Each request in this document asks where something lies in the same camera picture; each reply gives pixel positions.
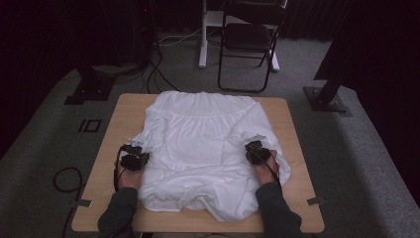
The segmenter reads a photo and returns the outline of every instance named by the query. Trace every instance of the chair leg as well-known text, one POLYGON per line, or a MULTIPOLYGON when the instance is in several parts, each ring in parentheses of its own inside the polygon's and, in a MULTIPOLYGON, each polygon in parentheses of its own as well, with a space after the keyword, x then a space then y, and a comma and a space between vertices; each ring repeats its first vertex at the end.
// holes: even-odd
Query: chair leg
POLYGON ((222 87, 222 84, 221 84, 221 77, 222 77, 222 60, 223 60, 223 48, 224 48, 224 46, 223 46, 223 38, 222 38, 222 41, 221 41, 221 44, 220 44, 220 53, 219 53, 219 72, 217 73, 217 84, 219 85, 219 88, 220 89, 224 89, 223 87, 222 87))
POLYGON ((267 54, 268 54, 268 52, 263 54, 262 61, 260 62, 259 66, 263 65, 263 61, 265 60, 267 54))
POLYGON ((262 91, 265 90, 266 85, 268 84, 269 73, 271 72, 271 69, 272 69, 272 59, 273 59, 273 57, 274 57, 273 53, 269 54, 268 67, 266 69, 265 82, 263 84, 262 91))

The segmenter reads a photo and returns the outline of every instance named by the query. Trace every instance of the wrist device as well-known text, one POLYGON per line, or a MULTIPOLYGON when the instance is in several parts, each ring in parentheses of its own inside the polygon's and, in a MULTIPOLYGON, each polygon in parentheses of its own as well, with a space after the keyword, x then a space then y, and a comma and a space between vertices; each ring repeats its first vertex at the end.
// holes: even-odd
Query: wrist device
POLYGON ((125 170, 129 170, 131 172, 141 170, 149 161, 150 153, 142 153, 143 148, 140 146, 132 146, 132 145, 123 145, 118 150, 117 161, 115 162, 115 169, 114 169, 114 188, 115 191, 118 191, 118 180, 121 174, 124 172, 122 171, 118 175, 118 164, 121 161, 121 166, 125 168, 125 170))
POLYGON ((246 153, 247 160, 251 163, 251 165, 257 166, 257 165, 264 164, 269 169, 269 172, 271 173, 272 177, 277 183, 277 186, 281 189, 280 179, 278 177, 278 168, 277 168, 277 172, 274 172, 272 168, 266 163, 266 161, 270 157, 272 157, 272 154, 269 151, 269 149, 264 148, 263 143, 261 141, 249 142, 249 144, 245 146, 245 149, 247 151, 246 153))

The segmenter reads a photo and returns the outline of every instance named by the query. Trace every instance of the white t-shirt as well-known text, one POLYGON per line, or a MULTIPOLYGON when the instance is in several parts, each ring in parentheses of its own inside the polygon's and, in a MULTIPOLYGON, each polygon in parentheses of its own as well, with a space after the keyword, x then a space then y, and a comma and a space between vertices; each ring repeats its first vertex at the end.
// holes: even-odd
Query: white t-shirt
POLYGON ((247 96, 169 91, 146 110, 144 131, 131 142, 151 157, 139 199, 153 211, 207 209, 219 221, 242 220, 258 210, 260 187, 245 145, 261 140, 277 150, 281 184, 290 166, 262 106, 247 96))

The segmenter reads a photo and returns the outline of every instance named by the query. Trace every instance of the metal stand base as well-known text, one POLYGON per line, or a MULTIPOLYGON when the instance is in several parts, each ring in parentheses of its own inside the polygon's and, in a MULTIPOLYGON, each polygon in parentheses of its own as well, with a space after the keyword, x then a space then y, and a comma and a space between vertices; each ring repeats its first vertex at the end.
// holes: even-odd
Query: metal stand base
POLYGON ((86 81, 81 80, 73 95, 65 99, 64 105, 82 105, 84 101, 107 101, 115 78, 101 77, 101 83, 95 88, 89 88, 86 81))
POLYGON ((303 87, 306 97, 311 104, 313 111, 328 111, 328 112, 338 112, 342 117, 353 117, 352 112, 348 106, 345 106, 340 99, 338 94, 335 95, 333 100, 329 104, 320 103, 318 100, 318 95, 322 90, 322 87, 303 87))

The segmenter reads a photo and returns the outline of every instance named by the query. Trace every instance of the metal bracket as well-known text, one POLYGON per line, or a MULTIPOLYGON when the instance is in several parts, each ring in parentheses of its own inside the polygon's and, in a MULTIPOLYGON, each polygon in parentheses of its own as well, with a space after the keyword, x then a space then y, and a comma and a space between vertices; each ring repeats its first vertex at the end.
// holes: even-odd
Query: metal bracket
POLYGON ((91 203, 92 203, 91 200, 78 199, 78 200, 71 200, 68 206, 73 207, 73 208, 77 206, 90 207, 91 203))
POLYGON ((314 204, 321 205, 322 203, 325 202, 324 198, 322 197, 313 197, 313 198, 307 199, 306 201, 308 202, 308 205, 314 205, 314 204))
POLYGON ((107 101, 116 78, 99 75, 98 77, 101 83, 92 90, 86 90, 87 83, 82 79, 73 95, 67 96, 64 105, 82 105, 84 101, 107 101))
POLYGON ((352 112, 348 106, 345 106, 338 94, 335 95, 329 104, 319 103, 318 95, 322 87, 303 87, 306 97, 311 104, 313 111, 338 112, 342 117, 353 117, 352 112))

